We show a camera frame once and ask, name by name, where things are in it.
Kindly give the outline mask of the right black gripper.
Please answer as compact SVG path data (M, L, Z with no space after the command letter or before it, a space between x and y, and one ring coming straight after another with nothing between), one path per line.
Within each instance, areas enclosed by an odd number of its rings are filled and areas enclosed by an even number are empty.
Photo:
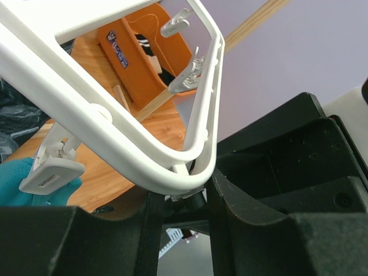
M303 92L218 143L217 168L282 213L367 212L367 168L344 124Z

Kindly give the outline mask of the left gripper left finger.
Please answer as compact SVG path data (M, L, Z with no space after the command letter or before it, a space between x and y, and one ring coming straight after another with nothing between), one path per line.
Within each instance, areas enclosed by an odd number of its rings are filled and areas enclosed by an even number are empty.
M1 208L2 275L155 275L164 197L108 220L76 206Z

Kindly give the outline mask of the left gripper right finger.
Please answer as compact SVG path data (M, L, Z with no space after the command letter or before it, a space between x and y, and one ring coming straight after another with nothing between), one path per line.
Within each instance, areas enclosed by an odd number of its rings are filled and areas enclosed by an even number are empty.
M215 275L366 275L367 214L284 214L215 170L208 182Z

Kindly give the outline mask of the white hanger clip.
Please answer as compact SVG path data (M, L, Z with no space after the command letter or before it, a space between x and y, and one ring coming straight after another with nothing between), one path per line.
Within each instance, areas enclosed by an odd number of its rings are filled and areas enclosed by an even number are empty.
M81 141L55 123L37 149L31 170L19 190L24 193L46 196L85 172L85 166L76 161L76 150Z

